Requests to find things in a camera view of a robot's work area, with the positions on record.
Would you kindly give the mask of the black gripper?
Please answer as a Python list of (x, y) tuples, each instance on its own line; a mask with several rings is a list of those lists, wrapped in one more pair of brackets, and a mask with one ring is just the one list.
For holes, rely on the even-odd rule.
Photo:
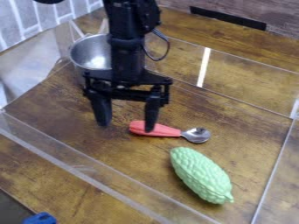
[(111, 80), (111, 73), (101, 77), (99, 73), (85, 72), (85, 95), (90, 99), (99, 126), (107, 127), (113, 120), (113, 99), (146, 102), (145, 130), (151, 132), (159, 116), (159, 108), (170, 103), (171, 78), (145, 70), (139, 80)]

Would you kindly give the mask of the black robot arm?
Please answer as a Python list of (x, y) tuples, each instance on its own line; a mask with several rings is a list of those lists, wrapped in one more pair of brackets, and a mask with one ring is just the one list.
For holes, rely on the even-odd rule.
[(173, 80), (146, 68), (146, 34), (157, 30), (162, 11), (155, 0), (103, 0), (109, 18), (107, 43), (111, 68), (106, 73), (86, 72), (85, 95), (90, 99), (97, 122), (107, 127), (113, 120), (113, 101), (145, 103), (145, 130), (155, 128), (159, 109), (170, 103)]

